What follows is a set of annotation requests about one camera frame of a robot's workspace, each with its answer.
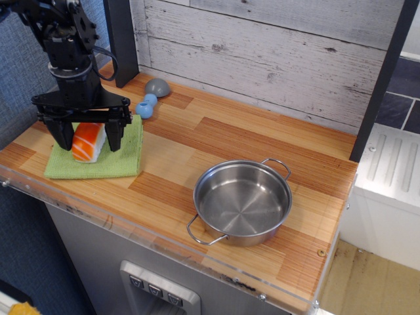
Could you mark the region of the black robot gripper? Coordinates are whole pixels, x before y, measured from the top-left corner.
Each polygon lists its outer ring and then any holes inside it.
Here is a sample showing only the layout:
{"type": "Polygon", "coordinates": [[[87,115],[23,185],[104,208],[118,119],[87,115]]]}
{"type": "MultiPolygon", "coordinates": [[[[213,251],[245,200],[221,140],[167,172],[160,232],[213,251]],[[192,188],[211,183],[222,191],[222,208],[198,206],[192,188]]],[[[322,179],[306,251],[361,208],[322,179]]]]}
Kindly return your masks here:
{"type": "Polygon", "coordinates": [[[40,119],[58,120],[47,120],[45,125],[59,147],[66,151],[72,149],[74,128],[71,122],[92,122],[105,123],[110,150],[118,151],[124,128],[132,122],[130,100],[107,91],[92,64],[74,70],[49,64],[48,69],[58,89],[35,95],[31,102],[37,106],[40,119]]]}

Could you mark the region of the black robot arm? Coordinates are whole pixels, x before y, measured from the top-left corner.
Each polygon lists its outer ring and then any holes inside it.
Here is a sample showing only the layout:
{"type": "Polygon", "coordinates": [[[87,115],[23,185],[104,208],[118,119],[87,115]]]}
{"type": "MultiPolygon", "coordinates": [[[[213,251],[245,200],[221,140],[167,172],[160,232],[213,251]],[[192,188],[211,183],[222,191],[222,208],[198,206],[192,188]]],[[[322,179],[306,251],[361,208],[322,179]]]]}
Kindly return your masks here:
{"type": "Polygon", "coordinates": [[[31,28],[58,84],[57,91],[32,97],[39,121],[65,150],[72,148],[74,123],[102,123],[111,151],[118,151],[124,128],[132,122],[130,100],[102,87],[105,77],[98,70],[95,53],[111,53],[96,46],[96,24],[81,2],[2,1],[1,18],[11,12],[31,28]]]}

